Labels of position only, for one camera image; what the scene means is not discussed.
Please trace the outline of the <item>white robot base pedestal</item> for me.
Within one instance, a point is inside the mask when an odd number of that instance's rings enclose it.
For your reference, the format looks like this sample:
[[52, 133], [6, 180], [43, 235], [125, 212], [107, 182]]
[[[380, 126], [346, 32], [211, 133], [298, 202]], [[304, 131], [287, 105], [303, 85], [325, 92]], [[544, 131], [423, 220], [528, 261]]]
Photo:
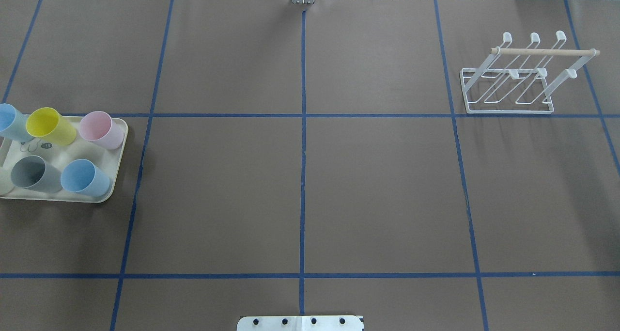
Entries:
[[237, 323], [237, 331], [363, 331], [357, 315], [248, 316]]

